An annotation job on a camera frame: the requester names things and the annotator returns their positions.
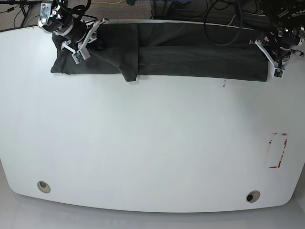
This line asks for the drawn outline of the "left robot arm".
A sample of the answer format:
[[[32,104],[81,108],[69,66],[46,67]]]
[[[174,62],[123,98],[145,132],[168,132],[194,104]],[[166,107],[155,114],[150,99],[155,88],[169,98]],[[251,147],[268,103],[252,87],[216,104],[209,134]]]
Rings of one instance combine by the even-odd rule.
[[[259,8],[271,27],[264,39],[252,40],[271,64],[273,77],[283,78],[291,55],[305,56],[297,50],[305,42],[305,2],[303,0],[260,0]]]

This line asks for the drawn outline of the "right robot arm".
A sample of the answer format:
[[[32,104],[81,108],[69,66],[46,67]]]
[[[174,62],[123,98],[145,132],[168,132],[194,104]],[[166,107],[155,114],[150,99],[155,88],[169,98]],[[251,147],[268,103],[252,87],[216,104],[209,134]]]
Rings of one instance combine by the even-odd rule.
[[[90,5],[90,0],[73,8],[68,7],[67,0],[45,0],[41,3],[38,26],[47,33],[63,37],[61,49],[69,50],[77,64],[91,56],[88,45],[96,50],[104,48],[103,41],[98,39],[98,28],[108,20],[95,17],[92,21],[83,20]]]

